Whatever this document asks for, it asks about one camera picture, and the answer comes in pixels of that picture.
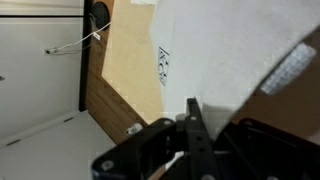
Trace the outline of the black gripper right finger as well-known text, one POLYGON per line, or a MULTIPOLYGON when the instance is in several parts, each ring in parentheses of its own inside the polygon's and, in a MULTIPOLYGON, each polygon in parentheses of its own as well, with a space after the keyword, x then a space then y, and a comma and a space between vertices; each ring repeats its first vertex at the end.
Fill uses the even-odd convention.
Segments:
POLYGON ((213 143, 223 180, 320 180, 320 146, 254 119, 229 123, 213 143))

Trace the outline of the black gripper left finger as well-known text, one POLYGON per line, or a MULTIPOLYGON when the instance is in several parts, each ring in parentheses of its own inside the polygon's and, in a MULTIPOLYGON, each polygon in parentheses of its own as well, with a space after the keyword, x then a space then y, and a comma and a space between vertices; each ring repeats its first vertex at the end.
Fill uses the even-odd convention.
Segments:
POLYGON ((182 120, 160 118, 105 152, 91 165, 93 180, 146 180, 158 168, 184 156, 177 170, 189 180, 220 180, 210 137, 194 98, 182 120))

